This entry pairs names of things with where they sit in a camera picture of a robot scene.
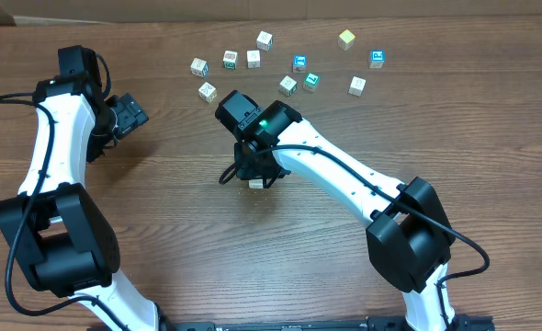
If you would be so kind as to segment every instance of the cable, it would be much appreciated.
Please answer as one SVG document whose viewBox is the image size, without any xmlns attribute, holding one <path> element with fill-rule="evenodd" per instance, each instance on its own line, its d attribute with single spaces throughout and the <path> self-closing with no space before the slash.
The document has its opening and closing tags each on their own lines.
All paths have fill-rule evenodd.
<svg viewBox="0 0 542 331">
<path fill-rule="evenodd" d="M 254 157 L 254 156 L 261 155 L 261 154 L 270 153 L 270 152 L 273 152 L 273 151 L 287 150 L 287 149 L 312 151 L 312 152 L 314 152 L 316 154 L 321 154 L 321 155 L 327 157 L 328 159 L 330 159 L 331 161 L 335 162 L 340 167 L 342 167 L 344 170 L 346 170 L 349 174 L 353 175 L 353 177 L 358 179 L 361 183 L 363 183 L 363 185 L 365 185 L 366 187 L 371 189 L 373 192 L 378 194 L 381 198 L 391 202 L 393 205 L 398 207 L 402 212 L 413 215 L 414 217 L 417 217 L 419 219 L 422 219 L 423 221 L 425 221 L 427 223 L 430 223 L 431 225 L 441 229 L 442 231 L 453 235 L 454 237 L 456 237 L 460 241 L 462 241 L 465 244 L 471 246 L 473 249 L 475 249 L 481 255 L 481 257 L 483 257 L 483 265 L 481 267 L 474 268 L 472 270 L 461 271 L 461 272 L 446 275 L 446 276 L 442 277 L 440 280 L 438 280 L 438 282 L 435 284 L 435 286 L 437 288 L 437 292 L 438 292 L 438 300 L 439 300 L 440 308 L 441 308 L 441 311 L 442 311 L 442 317 L 445 320 L 446 329 L 450 330 L 450 324 L 448 323 L 448 316 L 447 316 L 446 311 L 445 311 L 445 302 L 444 302 L 444 299 L 443 299 L 443 286 L 444 286 L 443 283 L 445 281 L 447 281 L 447 280 L 452 280 L 452 279 L 458 279 L 458 278 L 461 278 L 461 277 L 477 275 L 477 274 L 480 274 L 483 271 L 487 270 L 487 268 L 490 267 L 490 257 L 488 256 L 486 251 L 483 248 L 481 248 L 481 246 L 479 246 L 477 243 L 475 243 L 471 239 L 467 238 L 465 235 L 460 234 L 459 232 L 444 226 L 443 224 L 441 224 L 441 223 L 433 220 L 432 218 L 424 215 L 423 213 L 417 211 L 416 209 L 406 205 L 405 203 L 399 202 L 395 198 L 391 197 L 389 194 L 382 191 L 379 187 L 371 184 L 368 180 L 366 180 L 364 177 L 359 175 L 353 168 L 348 166 L 345 162 L 341 161 L 338 157 L 324 151 L 323 149 L 321 149 L 319 147 L 312 147 L 312 146 L 299 145 L 299 144 L 286 144 L 286 145 L 279 145 L 279 146 L 266 148 L 264 150 L 254 152 L 252 154 L 248 154 L 246 157 L 244 157 L 241 160 L 241 162 L 235 162 L 231 166 L 229 166 L 228 169 L 226 169 L 222 173 L 222 176 L 220 177 L 219 183 L 221 183 L 222 185 L 228 183 L 236 175 L 236 173 L 238 172 L 238 169 L 241 168 L 244 161 L 246 159 L 248 159 L 249 157 Z M 228 176 L 228 174 L 232 170 L 234 170 L 232 172 L 232 174 L 228 178 L 226 178 L 226 176 Z"/>
<path fill-rule="evenodd" d="M 101 56 L 99 53 L 96 53 L 96 57 L 99 59 L 99 61 L 104 65 L 104 69 L 106 70 L 106 89 L 102 93 L 102 98 L 105 99 L 107 96 L 109 96 L 109 90 L 112 89 L 112 80 L 109 79 L 109 70 L 107 69 L 106 60 L 104 60 L 104 57 Z"/>
<path fill-rule="evenodd" d="M 125 331 L 130 331 L 128 327 L 125 326 L 114 315 L 114 313 L 109 310 L 109 308 L 103 302 L 99 301 L 98 298 L 90 296 L 90 295 L 84 295 L 84 296 L 72 298 L 64 302 L 55 304 L 49 308 L 41 309 L 38 311 L 33 311 L 33 310 L 29 310 L 22 307 L 17 302 L 16 297 L 14 296 L 14 292 L 12 290 L 12 271 L 14 269 L 14 259 L 16 258 L 17 247 L 20 243 L 22 233 L 24 232 L 24 227 L 30 215 L 30 211 L 32 210 L 32 207 L 34 206 L 36 197 L 39 195 L 40 190 L 42 189 L 44 178 L 46 178 L 47 171 L 49 170 L 49 162 L 51 161 L 52 146 L 54 144 L 54 131 L 55 131 L 55 128 L 54 128 L 55 121 L 52 118 L 51 113 L 49 112 L 48 109 L 43 107 L 41 104 L 38 104 L 32 101 L 27 101 L 27 100 L 8 99 L 9 97 L 28 97 L 28 96 L 32 96 L 32 93 L 14 93 L 14 94 L 0 96 L 0 104 L 15 104 L 15 105 L 32 106 L 34 108 L 40 109 L 49 119 L 49 142 L 47 144 L 47 150 L 45 152 L 44 159 L 42 161 L 42 167 L 40 168 L 40 171 L 39 171 L 39 180 L 37 181 L 36 186 L 34 187 L 34 190 L 32 191 L 32 194 L 30 196 L 30 199 L 28 200 L 26 208 L 24 209 L 22 219 L 20 220 L 20 224 L 17 228 L 16 237 L 14 238 L 14 242 L 10 246 L 10 251 L 7 256 L 6 278 L 5 278 L 7 300 L 10 302 L 12 307 L 16 309 L 17 312 L 27 315 L 27 316 L 41 316 L 44 314 L 56 312 L 59 309 L 62 309 L 75 302 L 89 301 L 92 303 L 92 305 L 97 305 L 119 328 Z"/>
</svg>

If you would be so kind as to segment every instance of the wooden table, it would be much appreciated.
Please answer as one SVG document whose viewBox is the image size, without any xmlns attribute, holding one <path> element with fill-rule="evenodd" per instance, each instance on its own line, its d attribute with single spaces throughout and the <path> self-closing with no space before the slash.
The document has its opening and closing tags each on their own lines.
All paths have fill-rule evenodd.
<svg viewBox="0 0 542 331">
<path fill-rule="evenodd" d="M 336 44 L 351 29 L 349 51 Z M 246 69 L 258 31 L 274 35 L 263 67 Z M 0 94 L 33 91 L 58 74 L 56 51 L 100 52 L 113 78 L 151 120 L 89 165 L 86 187 L 114 227 L 121 267 L 175 321 L 298 321 L 404 314 L 398 291 L 369 263 L 363 228 L 302 177 L 269 190 L 218 184 L 232 137 L 198 96 L 189 72 L 209 61 L 220 101 L 233 89 L 260 105 L 288 102 L 334 144 L 406 182 L 437 189 L 453 227 L 479 242 L 491 268 L 450 282 L 458 313 L 491 314 L 500 330 L 542 330 L 542 17 L 450 17 L 334 21 L 0 28 Z M 368 51 L 386 53 L 369 70 Z M 222 68 L 225 50 L 239 69 Z M 316 93 L 278 91 L 295 53 L 322 77 Z M 347 94 L 367 79 L 362 97 Z M 0 106 L 0 200 L 16 195 L 37 131 L 32 108 Z M 98 320 L 80 306 L 44 317 L 15 313 L 3 274 L 0 330 L 84 330 Z M 451 270 L 480 257 L 452 247 Z M 15 273 L 20 302 L 57 302 Z"/>
</svg>

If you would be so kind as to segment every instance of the blue cube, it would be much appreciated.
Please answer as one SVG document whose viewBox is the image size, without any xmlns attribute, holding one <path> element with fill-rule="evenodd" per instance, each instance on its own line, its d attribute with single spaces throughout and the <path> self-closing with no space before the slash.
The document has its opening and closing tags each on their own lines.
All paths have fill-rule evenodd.
<svg viewBox="0 0 542 331">
<path fill-rule="evenodd" d="M 306 64 L 308 59 L 306 55 L 294 55 L 293 56 L 293 72 L 303 73 L 306 71 Z"/>
<path fill-rule="evenodd" d="M 369 68 L 381 68 L 385 62 L 385 52 L 371 51 Z"/>
</svg>

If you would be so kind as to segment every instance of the black cable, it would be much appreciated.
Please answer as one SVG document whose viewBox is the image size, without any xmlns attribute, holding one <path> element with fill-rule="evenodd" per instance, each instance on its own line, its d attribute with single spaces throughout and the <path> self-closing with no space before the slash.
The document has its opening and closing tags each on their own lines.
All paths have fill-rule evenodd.
<svg viewBox="0 0 542 331">
<path fill-rule="evenodd" d="M 96 53 L 96 57 L 99 59 L 99 61 L 104 65 L 104 69 L 106 70 L 106 89 L 104 92 L 102 92 L 102 98 L 105 99 L 107 96 L 109 96 L 109 90 L 112 89 L 112 80 L 109 79 L 109 70 L 107 69 L 106 60 L 104 60 L 104 57 L 101 56 L 99 53 Z"/>
<path fill-rule="evenodd" d="M 14 296 L 14 292 L 12 290 L 12 271 L 14 269 L 14 259 L 16 258 L 17 247 L 20 243 L 22 233 L 24 232 L 24 227 L 30 215 L 30 211 L 32 210 L 36 197 L 39 195 L 40 190 L 42 189 L 44 178 L 46 178 L 47 171 L 49 170 L 49 162 L 51 161 L 52 146 L 54 144 L 54 130 L 55 130 L 54 128 L 55 121 L 52 118 L 51 113 L 49 112 L 48 109 L 43 107 L 41 104 L 37 104 L 35 102 L 27 101 L 27 100 L 8 99 L 9 97 L 28 97 L 28 96 L 32 96 L 32 93 L 15 93 L 15 94 L 0 96 L 0 104 L 15 104 L 15 105 L 32 106 L 44 112 L 44 114 L 49 119 L 49 142 L 47 144 L 47 150 L 45 152 L 44 159 L 42 161 L 42 167 L 40 168 L 40 171 L 39 171 L 39 180 L 37 181 L 36 186 L 34 187 L 32 194 L 30 195 L 30 199 L 28 200 L 26 208 L 24 209 L 22 219 L 20 220 L 20 224 L 17 228 L 16 237 L 14 238 L 14 242 L 10 246 L 10 251 L 7 256 L 6 278 L 5 278 L 7 300 L 10 302 L 12 307 L 16 309 L 17 312 L 27 315 L 27 316 L 41 316 L 44 314 L 58 311 L 59 309 L 62 309 L 75 302 L 89 301 L 92 303 L 92 305 L 97 305 L 119 328 L 125 331 L 129 331 L 128 327 L 125 326 L 103 302 L 99 301 L 98 298 L 90 296 L 90 295 L 84 295 L 84 296 L 72 298 L 64 302 L 55 304 L 49 308 L 41 309 L 38 311 L 33 311 L 33 310 L 29 310 L 22 307 L 17 302 L 16 297 Z"/>
<path fill-rule="evenodd" d="M 452 279 L 458 279 L 458 278 L 461 278 L 461 277 L 477 275 L 477 274 L 480 274 L 481 272 L 487 270 L 487 268 L 490 267 L 490 257 L 485 252 L 485 250 L 483 248 L 481 248 L 481 246 L 479 246 L 477 243 L 475 243 L 471 239 L 467 238 L 465 235 L 460 234 L 459 232 L 444 226 L 443 224 L 441 224 L 441 223 L 433 220 L 432 218 L 424 215 L 423 213 L 417 211 L 416 209 L 406 205 L 405 203 L 399 202 L 395 198 L 391 197 L 389 194 L 382 191 L 379 187 L 371 184 L 368 180 L 366 180 L 364 177 L 359 175 L 353 168 L 348 166 L 345 162 L 341 161 L 338 157 L 324 151 L 323 149 L 321 149 L 319 147 L 313 147 L 313 146 L 308 146 L 308 145 L 299 145 L 299 144 L 286 144 L 286 145 L 280 145 L 280 146 L 274 146 L 274 147 L 266 148 L 264 150 L 254 152 L 252 154 L 248 154 L 247 156 L 245 156 L 241 160 L 240 163 L 235 162 L 231 166 L 229 166 L 229 168 L 226 169 L 224 171 L 224 173 L 222 173 L 222 176 L 220 177 L 219 183 L 221 183 L 222 185 L 228 183 L 232 179 L 232 177 L 234 177 L 234 175 L 236 175 L 238 169 L 241 168 L 242 164 L 244 163 L 244 161 L 247 158 L 255 157 L 255 156 L 258 156 L 260 154 L 266 154 L 266 153 L 270 153 L 270 152 L 277 151 L 277 150 L 287 150 L 287 149 L 312 151 L 312 152 L 314 152 L 316 154 L 321 154 L 321 155 L 327 157 L 328 159 L 330 159 L 331 161 L 335 162 L 340 167 L 342 167 L 344 170 L 346 170 L 349 174 L 353 175 L 353 177 L 358 179 L 358 181 L 360 181 L 361 183 L 363 183 L 363 185 L 365 185 L 366 187 L 371 189 L 373 192 L 378 194 L 381 198 L 391 202 L 393 205 L 398 207 L 402 212 L 413 215 L 414 217 L 417 217 L 419 219 L 422 219 L 423 221 L 425 221 L 427 223 L 430 223 L 431 225 L 443 230 L 444 232 L 453 235 L 454 237 L 456 237 L 460 241 L 462 241 L 465 244 L 471 246 L 473 249 L 475 249 L 481 255 L 481 257 L 483 257 L 483 265 L 481 267 L 474 268 L 472 270 L 461 271 L 461 272 L 453 273 L 453 274 L 450 274 L 450 275 L 446 275 L 443 278 L 441 278 L 440 280 L 438 280 L 438 282 L 435 284 L 435 286 L 437 288 L 437 292 L 438 292 L 438 300 L 439 300 L 440 308 L 441 308 L 441 311 L 442 311 L 442 317 L 445 320 L 446 329 L 450 330 L 450 324 L 448 323 L 448 316 L 446 315 L 445 302 L 444 302 L 444 299 L 443 299 L 443 283 L 445 281 L 447 281 L 447 280 L 452 280 Z M 232 172 L 231 176 L 226 178 L 226 176 L 228 176 L 228 174 L 233 169 L 234 169 L 234 171 Z"/>
</svg>

